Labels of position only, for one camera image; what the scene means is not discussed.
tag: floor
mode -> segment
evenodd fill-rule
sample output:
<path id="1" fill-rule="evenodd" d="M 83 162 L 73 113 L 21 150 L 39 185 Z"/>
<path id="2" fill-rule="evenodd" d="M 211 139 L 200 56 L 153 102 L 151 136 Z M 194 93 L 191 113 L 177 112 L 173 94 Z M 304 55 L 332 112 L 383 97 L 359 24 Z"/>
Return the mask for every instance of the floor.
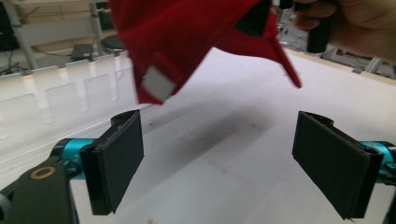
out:
<path id="1" fill-rule="evenodd" d="M 305 46 L 307 33 L 296 29 L 292 25 L 292 17 L 293 15 L 289 10 L 283 11 L 278 25 L 280 31 L 278 37 L 279 41 L 285 49 L 306 53 Z M 48 67 L 53 65 L 64 67 L 65 63 L 71 62 L 71 49 L 57 50 L 53 52 L 34 50 L 34 52 L 37 58 L 37 63 L 40 67 Z M 326 58 L 326 54 L 317 56 Z M 364 68 L 371 61 L 369 58 L 362 58 L 350 53 L 343 53 L 342 55 L 336 54 L 330 60 L 350 66 L 354 68 L 357 73 L 364 71 Z M 0 52 L 0 76 L 12 73 L 29 74 L 29 70 L 27 68 L 28 65 L 24 60 L 20 49 L 8 52 Z M 388 63 L 382 63 L 375 73 L 383 77 L 396 79 L 395 71 L 393 70 L 392 65 Z"/>

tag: white tag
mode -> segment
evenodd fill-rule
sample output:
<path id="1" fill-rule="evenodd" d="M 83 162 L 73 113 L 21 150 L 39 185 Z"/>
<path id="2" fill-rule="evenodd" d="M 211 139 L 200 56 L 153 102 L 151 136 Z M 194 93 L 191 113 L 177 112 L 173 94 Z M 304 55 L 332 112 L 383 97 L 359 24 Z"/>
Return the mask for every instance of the white tag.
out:
<path id="1" fill-rule="evenodd" d="M 151 66 L 142 82 L 145 90 L 159 101 L 167 100 L 176 87 L 176 83 L 161 73 L 155 66 Z"/>

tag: workbench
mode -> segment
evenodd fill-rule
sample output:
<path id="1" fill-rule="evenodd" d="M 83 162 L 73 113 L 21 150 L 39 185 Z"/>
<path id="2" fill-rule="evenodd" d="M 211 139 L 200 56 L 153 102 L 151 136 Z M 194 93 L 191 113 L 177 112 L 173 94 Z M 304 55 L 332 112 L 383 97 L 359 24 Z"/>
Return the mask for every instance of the workbench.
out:
<path id="1" fill-rule="evenodd" d="M 55 42 L 58 40 L 72 39 L 94 33 L 96 43 L 100 43 L 102 30 L 96 4 L 106 0 L 0 0 L 3 2 L 11 22 L 14 34 L 31 69 L 39 68 L 35 61 L 32 46 Z M 89 4 L 91 17 L 67 21 L 49 21 L 35 24 L 21 24 L 15 6 L 19 7 L 44 7 L 68 4 Z M 104 55 L 103 48 L 97 45 L 99 55 Z"/>
<path id="2" fill-rule="evenodd" d="M 358 140 L 395 144 L 396 82 L 373 74 L 354 74 L 349 68 L 303 54 L 289 51 L 289 56 L 303 82 L 301 89 L 291 84 L 277 63 L 212 49 L 176 96 L 164 105 L 142 108 L 146 157 L 115 215 L 94 217 L 84 181 L 71 182 L 80 223 L 345 223 L 291 156 L 298 112 L 333 119 L 335 127 Z M 119 83 L 128 82 L 123 78 L 130 73 L 126 69 L 117 76 Z M 32 144 L 31 149 L 0 161 L 2 184 L 44 160 L 62 133 L 64 137 L 98 137 L 109 127 L 108 119 L 120 110 L 142 106 L 133 100 L 132 91 L 120 92 L 125 101 L 113 106 L 118 103 L 106 97 L 108 88 L 90 86 L 93 81 L 95 86 L 104 84 L 105 79 L 86 78 L 91 91 L 87 95 L 97 96 L 92 99 L 100 103 L 85 111 L 78 104 L 71 108 L 70 99 L 76 99 L 76 93 L 60 86 L 62 90 L 57 92 L 63 92 L 64 97 L 51 101 L 58 102 L 51 106 L 58 106 L 55 113 L 64 112 L 67 120 L 42 124 L 37 109 L 18 110 L 15 105 L 19 111 L 15 116 L 27 114 L 21 110 L 29 111 L 25 127 L 40 128 L 26 134 L 24 143 L 22 137 L 1 140 L 19 141 L 20 146 Z M 132 80 L 129 84 L 131 88 L 134 85 Z M 54 91 L 56 88 L 50 89 L 51 94 Z M 66 103 L 67 111 L 59 109 Z M 65 121 L 66 128 L 53 128 Z M 40 132 L 51 141 L 43 141 Z M 32 140 L 33 135 L 41 139 L 37 140 L 40 144 Z M 376 185 L 366 218 L 355 223 L 381 223 L 393 193 L 394 187 Z"/>

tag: cable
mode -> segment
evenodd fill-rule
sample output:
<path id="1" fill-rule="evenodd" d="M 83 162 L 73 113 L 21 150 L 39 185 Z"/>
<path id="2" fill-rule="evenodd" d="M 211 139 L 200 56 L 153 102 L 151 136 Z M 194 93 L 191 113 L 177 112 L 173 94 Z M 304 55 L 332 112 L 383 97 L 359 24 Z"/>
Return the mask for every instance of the cable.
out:
<path id="1" fill-rule="evenodd" d="M 23 17 L 20 18 L 20 20 L 26 19 L 28 18 L 30 15 L 32 15 L 33 13 L 35 13 L 37 10 L 39 10 L 41 7 L 35 7 L 32 11 L 28 12 L 26 15 L 24 15 Z"/>
<path id="2" fill-rule="evenodd" d="M 43 51 L 43 50 L 38 49 L 38 48 L 35 48 L 35 47 L 32 47 L 32 49 L 35 50 L 35 51 L 37 51 L 37 52 L 40 52 L 40 53 L 48 54 L 48 55 L 50 55 L 50 56 L 60 56 L 60 57 L 70 57 L 70 56 L 72 56 L 71 54 L 66 54 L 66 55 L 64 55 L 64 54 L 48 53 L 48 52 L 46 52 L 46 51 Z"/>

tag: black bracket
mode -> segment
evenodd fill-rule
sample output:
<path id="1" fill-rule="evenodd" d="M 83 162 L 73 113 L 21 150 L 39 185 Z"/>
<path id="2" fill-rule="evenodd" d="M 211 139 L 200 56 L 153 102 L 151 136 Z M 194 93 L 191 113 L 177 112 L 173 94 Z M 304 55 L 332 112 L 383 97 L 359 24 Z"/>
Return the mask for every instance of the black bracket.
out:
<path id="1" fill-rule="evenodd" d="M 7 224 L 78 223 L 69 181 L 85 176 L 92 213 L 115 213 L 143 160 L 140 112 L 119 114 L 97 139 L 64 139 L 49 158 L 0 191 Z"/>

